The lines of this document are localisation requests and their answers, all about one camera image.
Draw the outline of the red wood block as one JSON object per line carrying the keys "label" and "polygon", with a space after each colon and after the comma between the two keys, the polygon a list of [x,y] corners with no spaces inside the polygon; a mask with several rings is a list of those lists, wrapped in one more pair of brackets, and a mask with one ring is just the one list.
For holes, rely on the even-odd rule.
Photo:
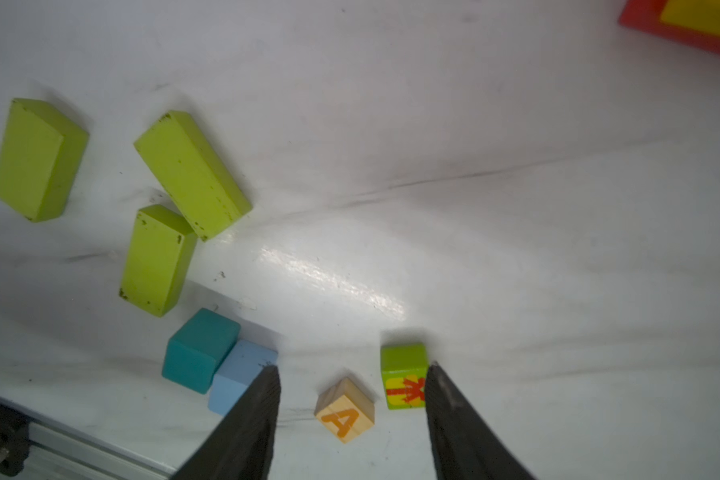
{"label": "red wood block", "polygon": [[632,28],[685,46],[720,56],[720,37],[691,29],[664,24],[660,14],[668,1],[627,1],[619,18],[621,26]]}

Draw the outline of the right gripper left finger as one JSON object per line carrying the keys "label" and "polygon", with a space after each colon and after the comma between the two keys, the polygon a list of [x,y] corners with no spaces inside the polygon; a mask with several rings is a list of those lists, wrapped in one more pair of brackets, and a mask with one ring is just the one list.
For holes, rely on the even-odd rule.
{"label": "right gripper left finger", "polygon": [[268,477],[281,398],[278,367],[265,367],[233,408],[173,474],[174,480]]}

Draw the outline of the yellow wood block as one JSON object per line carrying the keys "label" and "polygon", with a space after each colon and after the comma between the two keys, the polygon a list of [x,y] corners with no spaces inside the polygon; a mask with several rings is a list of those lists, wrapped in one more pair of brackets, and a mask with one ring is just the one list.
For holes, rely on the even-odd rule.
{"label": "yellow wood block", "polygon": [[664,24],[720,37],[720,0],[669,0],[660,20]]}

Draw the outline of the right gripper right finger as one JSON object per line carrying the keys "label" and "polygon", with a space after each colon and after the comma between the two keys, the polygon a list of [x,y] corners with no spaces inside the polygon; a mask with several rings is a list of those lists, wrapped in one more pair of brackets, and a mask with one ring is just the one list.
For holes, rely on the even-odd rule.
{"label": "right gripper right finger", "polygon": [[534,479],[437,363],[427,371],[425,410],[439,479]]}

